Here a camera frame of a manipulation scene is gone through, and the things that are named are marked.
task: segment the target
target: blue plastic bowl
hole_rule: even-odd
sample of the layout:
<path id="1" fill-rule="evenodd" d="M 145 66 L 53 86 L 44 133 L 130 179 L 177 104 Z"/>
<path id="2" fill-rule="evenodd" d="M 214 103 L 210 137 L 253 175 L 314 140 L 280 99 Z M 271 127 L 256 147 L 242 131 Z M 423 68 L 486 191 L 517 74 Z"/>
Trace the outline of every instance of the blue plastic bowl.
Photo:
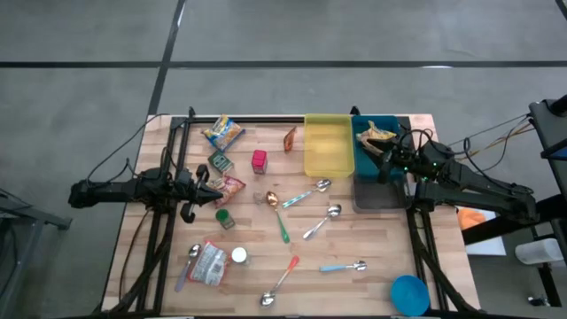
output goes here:
<path id="1" fill-rule="evenodd" d="M 427 286 L 414 276 L 399 276 L 390 291 L 394 306 L 403 315 L 423 315 L 429 307 Z"/>

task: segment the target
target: floor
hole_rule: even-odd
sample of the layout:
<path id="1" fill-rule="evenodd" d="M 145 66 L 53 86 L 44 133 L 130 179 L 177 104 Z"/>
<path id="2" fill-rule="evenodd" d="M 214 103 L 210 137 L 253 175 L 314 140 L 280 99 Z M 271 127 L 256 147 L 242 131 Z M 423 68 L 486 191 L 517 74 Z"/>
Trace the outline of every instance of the floor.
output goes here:
<path id="1" fill-rule="evenodd" d="M 567 93 L 567 15 L 558 4 L 0 2 L 0 187 L 74 218 L 67 232 L 45 231 L 16 317 L 86 315 L 100 301 L 124 205 L 74 210 L 66 203 L 69 187 L 127 139 L 149 112 L 186 113 L 192 105 L 198 113 L 345 113 L 358 105 L 364 113 L 432 113 L 440 140 L 451 143 L 527 113 L 533 101 Z M 178 32 L 170 34 L 177 25 Z M 159 69 L 162 60 L 384 63 L 166 70 Z M 105 64 L 124 61 L 131 62 Z M 455 64 L 460 67 L 439 67 L 455 61 L 462 62 Z M 89 66 L 85 68 L 66 62 L 99 64 L 81 65 Z M 416 67 L 427 65 L 437 67 Z M 473 147 L 504 131 L 506 127 L 475 137 Z M 114 174 L 127 157 L 136 160 L 139 141 L 93 178 Z M 540 150 L 534 132 L 516 137 L 491 175 L 530 185 L 536 198 L 556 194 Z M 479 165 L 490 166 L 500 152 L 482 153 Z M 562 308 L 525 302 L 543 292 L 537 270 L 513 255 L 515 245 L 530 238 L 523 231 L 505 237 L 508 257 L 470 258 L 482 308 L 495 314 L 563 318 Z M 554 275 L 567 300 L 567 271 L 554 268 Z"/>

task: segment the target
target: small pink box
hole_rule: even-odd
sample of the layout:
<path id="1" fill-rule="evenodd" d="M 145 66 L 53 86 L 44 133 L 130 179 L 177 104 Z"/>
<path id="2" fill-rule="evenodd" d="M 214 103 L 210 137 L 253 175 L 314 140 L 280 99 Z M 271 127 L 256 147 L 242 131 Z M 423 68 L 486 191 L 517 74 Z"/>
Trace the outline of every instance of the small pink box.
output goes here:
<path id="1" fill-rule="evenodd" d="M 255 174 L 266 174 L 268 154 L 266 151 L 256 150 L 252 155 L 252 170 Z"/>

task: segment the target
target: orange handle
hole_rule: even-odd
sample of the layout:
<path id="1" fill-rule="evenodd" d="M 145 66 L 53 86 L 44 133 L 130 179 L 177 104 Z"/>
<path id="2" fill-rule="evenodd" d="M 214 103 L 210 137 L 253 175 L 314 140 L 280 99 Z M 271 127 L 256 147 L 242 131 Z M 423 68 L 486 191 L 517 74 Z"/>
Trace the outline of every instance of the orange handle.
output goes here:
<path id="1" fill-rule="evenodd" d="M 293 256 L 293 258 L 291 258 L 291 262 L 290 262 L 290 266 L 287 267 L 287 271 L 291 271 L 295 265 L 297 265 L 299 262 L 299 256 Z"/>

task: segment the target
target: yellow plastic bin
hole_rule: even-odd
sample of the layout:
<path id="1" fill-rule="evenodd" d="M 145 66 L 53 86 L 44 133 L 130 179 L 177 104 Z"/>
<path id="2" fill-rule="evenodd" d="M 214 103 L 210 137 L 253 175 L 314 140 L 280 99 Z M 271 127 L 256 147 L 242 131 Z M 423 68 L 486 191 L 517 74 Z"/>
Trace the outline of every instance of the yellow plastic bin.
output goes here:
<path id="1" fill-rule="evenodd" d="M 305 174 L 311 177 L 348 177 L 354 171 L 351 116 L 306 114 Z"/>

